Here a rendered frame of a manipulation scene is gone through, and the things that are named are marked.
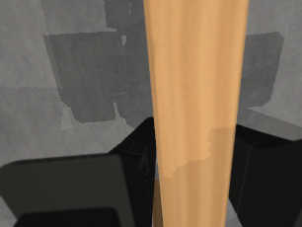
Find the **long wooden rail with metal hooks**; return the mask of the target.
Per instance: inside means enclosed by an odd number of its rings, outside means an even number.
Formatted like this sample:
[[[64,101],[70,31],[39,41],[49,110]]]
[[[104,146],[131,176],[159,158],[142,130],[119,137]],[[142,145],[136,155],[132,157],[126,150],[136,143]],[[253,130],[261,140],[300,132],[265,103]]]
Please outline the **long wooden rail with metal hooks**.
[[[143,0],[164,227],[225,227],[250,0]]]

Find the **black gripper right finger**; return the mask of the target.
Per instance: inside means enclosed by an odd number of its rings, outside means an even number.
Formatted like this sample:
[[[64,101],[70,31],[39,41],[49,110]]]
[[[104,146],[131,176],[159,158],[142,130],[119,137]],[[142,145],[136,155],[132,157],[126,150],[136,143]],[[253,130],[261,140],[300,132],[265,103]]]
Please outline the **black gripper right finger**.
[[[243,227],[302,227],[302,139],[236,123],[228,198]]]

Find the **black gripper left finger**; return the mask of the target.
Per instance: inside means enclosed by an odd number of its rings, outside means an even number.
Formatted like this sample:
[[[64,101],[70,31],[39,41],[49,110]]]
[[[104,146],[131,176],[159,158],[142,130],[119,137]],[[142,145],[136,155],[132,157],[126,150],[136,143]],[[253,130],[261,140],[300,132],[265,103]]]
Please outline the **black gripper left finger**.
[[[16,220],[25,213],[112,207],[121,227],[152,227],[156,149],[152,116],[108,153],[0,167],[0,196]]]

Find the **wooden block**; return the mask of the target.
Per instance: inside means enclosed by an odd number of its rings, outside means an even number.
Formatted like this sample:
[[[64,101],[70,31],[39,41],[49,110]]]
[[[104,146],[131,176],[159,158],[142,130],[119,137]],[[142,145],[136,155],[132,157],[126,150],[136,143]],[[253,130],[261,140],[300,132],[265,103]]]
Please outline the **wooden block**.
[[[155,180],[154,183],[153,227],[164,227],[159,180]]]

